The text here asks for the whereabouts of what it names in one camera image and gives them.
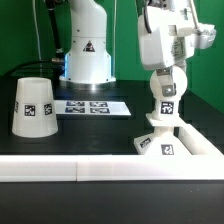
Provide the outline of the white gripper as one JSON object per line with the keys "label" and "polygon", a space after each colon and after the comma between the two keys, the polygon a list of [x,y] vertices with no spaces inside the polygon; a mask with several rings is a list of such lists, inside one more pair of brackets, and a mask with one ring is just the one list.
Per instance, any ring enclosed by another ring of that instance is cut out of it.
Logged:
{"label": "white gripper", "polygon": [[143,67],[157,69],[158,95],[172,97],[176,87],[170,66],[179,63],[180,78],[186,79],[185,59],[192,57],[196,48],[211,47],[216,30],[213,24],[199,23],[195,27],[191,9],[187,6],[173,11],[148,6],[138,18],[138,37]]}

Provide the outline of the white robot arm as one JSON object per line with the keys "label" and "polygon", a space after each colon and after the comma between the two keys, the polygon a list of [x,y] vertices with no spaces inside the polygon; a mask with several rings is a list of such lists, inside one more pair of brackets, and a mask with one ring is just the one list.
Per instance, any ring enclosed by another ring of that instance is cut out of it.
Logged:
{"label": "white robot arm", "polygon": [[[63,85],[98,88],[115,82],[106,50],[107,13],[94,0],[69,0],[71,47],[65,55]],[[136,0],[140,58],[154,72],[152,87],[164,97],[178,94],[186,75],[181,63],[196,49],[210,47],[215,26],[198,21],[194,0]]]}

